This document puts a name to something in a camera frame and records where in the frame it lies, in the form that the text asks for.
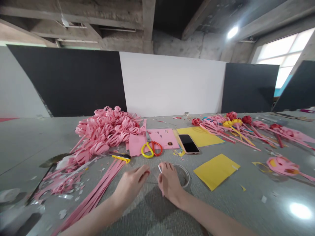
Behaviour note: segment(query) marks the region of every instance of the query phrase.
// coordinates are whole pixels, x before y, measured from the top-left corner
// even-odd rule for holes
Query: smartphone
[[[188,134],[180,134],[179,139],[186,154],[199,154],[200,151]]]

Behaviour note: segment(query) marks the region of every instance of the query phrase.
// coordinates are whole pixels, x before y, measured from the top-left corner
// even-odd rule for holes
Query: red scissors handle
[[[162,148],[161,144],[159,144],[159,143],[157,143],[157,142],[155,142],[155,141],[151,141],[151,144],[152,144],[152,150],[153,150],[154,155],[155,155],[155,156],[161,155],[161,154],[162,154],[162,151],[163,151],[163,148]],[[161,148],[160,153],[155,153],[154,144],[158,145],[158,146]]]

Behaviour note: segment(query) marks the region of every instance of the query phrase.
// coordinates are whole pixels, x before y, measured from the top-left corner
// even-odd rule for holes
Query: white board
[[[120,52],[127,111],[141,117],[221,111],[225,62]]]
[[[50,117],[20,64],[6,46],[0,46],[0,118],[40,115]]]

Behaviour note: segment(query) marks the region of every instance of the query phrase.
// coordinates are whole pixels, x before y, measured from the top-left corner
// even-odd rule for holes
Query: phone screen
[[[180,134],[179,138],[183,143],[186,152],[199,152],[199,149],[188,134]]]

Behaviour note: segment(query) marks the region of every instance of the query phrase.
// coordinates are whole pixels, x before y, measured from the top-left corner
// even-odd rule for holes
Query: yellow scissors handle
[[[149,148],[149,150],[150,150],[150,152],[151,152],[151,155],[150,155],[150,156],[144,154],[143,150],[144,150],[145,146],[147,146],[147,147]],[[154,156],[154,152],[153,152],[152,148],[150,147],[149,142],[147,142],[145,145],[143,145],[143,147],[141,148],[141,154],[142,154],[145,158],[152,158],[152,157]]]

